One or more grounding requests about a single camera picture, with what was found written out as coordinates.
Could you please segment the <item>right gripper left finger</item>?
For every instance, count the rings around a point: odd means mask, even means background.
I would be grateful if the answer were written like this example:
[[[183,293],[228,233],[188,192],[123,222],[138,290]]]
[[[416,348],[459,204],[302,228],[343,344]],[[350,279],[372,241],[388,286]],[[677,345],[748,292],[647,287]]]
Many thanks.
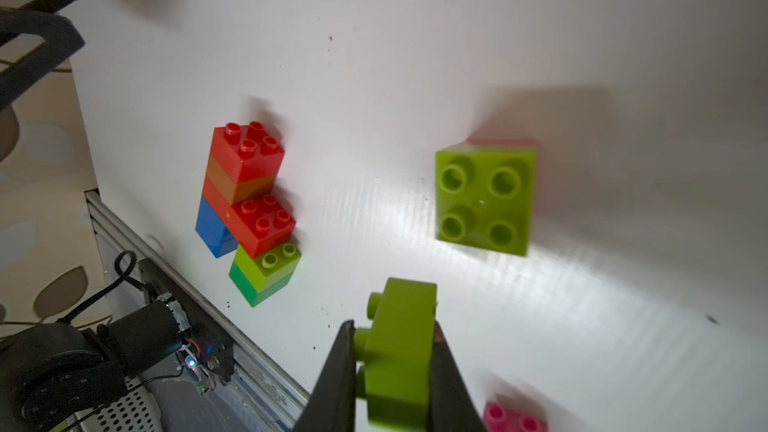
[[[356,366],[352,320],[341,324],[323,369],[293,432],[355,430]]]

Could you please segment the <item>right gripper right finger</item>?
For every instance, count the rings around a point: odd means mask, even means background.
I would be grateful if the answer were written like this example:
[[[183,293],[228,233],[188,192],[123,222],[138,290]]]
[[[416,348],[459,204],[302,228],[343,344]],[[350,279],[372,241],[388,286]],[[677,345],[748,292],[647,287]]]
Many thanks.
[[[438,322],[434,329],[429,385],[428,431],[486,431]]]

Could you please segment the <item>pink lego brick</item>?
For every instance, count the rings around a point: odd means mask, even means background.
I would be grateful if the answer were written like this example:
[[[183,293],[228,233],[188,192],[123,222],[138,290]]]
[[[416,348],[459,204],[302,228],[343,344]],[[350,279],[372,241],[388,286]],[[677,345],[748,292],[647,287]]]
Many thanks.
[[[548,432],[545,421],[508,409],[497,402],[487,402],[483,423],[490,432]]]
[[[472,138],[466,141],[468,145],[476,147],[529,147],[539,148],[541,143],[535,139],[477,139]]]

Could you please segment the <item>lime green lego brick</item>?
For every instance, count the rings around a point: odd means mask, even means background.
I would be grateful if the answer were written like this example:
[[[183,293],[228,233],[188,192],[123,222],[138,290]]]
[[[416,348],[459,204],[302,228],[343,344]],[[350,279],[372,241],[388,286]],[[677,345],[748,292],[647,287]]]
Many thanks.
[[[253,287],[262,292],[287,275],[292,275],[301,257],[298,247],[286,241],[255,257],[249,256],[244,247],[239,246],[233,263],[246,275]]]

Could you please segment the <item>small red lego brick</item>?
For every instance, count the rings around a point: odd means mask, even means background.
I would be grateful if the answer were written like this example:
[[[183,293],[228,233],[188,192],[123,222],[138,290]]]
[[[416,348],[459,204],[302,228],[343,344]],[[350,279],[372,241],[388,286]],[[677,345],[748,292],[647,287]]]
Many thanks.
[[[286,242],[296,226],[293,216],[273,194],[230,205],[213,182],[205,179],[202,197],[251,258]]]

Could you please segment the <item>red long lego brick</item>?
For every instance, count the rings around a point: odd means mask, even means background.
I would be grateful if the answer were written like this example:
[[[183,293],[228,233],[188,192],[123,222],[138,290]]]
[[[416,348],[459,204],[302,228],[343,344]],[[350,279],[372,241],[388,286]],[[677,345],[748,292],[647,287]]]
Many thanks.
[[[285,150],[257,121],[227,123],[213,131],[210,155],[235,183],[275,177]]]

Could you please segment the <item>dark green lego brick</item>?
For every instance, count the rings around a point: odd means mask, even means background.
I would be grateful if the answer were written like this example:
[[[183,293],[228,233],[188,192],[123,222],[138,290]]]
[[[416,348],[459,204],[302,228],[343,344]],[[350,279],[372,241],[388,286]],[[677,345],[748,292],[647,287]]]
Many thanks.
[[[244,297],[246,302],[251,307],[256,307],[260,303],[266,301],[272,295],[276,294],[282,288],[284,288],[290,282],[292,275],[291,274],[287,275],[286,277],[278,281],[276,284],[266,288],[262,292],[257,291],[253,287],[253,285],[247,279],[246,275],[240,270],[240,268],[235,263],[232,263],[232,266],[229,271],[229,278],[235,284],[236,288],[239,290],[239,292]]]

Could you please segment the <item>dark blue lego brick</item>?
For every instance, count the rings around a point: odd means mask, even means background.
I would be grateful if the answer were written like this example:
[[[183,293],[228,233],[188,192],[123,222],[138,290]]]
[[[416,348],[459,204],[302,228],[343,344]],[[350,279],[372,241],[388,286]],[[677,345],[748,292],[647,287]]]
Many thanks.
[[[200,201],[195,230],[215,258],[238,248],[234,236],[204,198]]]

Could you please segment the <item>orange brown lego brick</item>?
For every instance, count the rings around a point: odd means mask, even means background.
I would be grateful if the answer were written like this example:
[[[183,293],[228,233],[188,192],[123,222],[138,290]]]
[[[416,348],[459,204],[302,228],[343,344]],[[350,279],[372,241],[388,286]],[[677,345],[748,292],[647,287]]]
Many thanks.
[[[272,176],[235,183],[213,157],[208,158],[206,178],[230,205],[270,193],[276,180]]]

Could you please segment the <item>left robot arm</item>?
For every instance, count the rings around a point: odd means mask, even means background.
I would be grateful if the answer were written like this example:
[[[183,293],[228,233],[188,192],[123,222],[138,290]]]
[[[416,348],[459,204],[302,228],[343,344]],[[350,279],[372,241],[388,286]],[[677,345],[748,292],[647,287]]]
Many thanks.
[[[76,0],[32,0],[1,10],[1,42],[27,34],[42,44],[1,72],[1,106],[8,108],[29,88],[83,47],[60,10]],[[107,292],[129,283],[150,303],[96,329],[74,319],[101,293],[52,323],[33,325],[1,342],[1,428],[50,431],[76,412],[98,412],[132,393],[127,381],[183,347],[198,368],[228,383],[234,373],[234,341],[200,305],[151,259],[131,250],[115,259],[117,278]]]

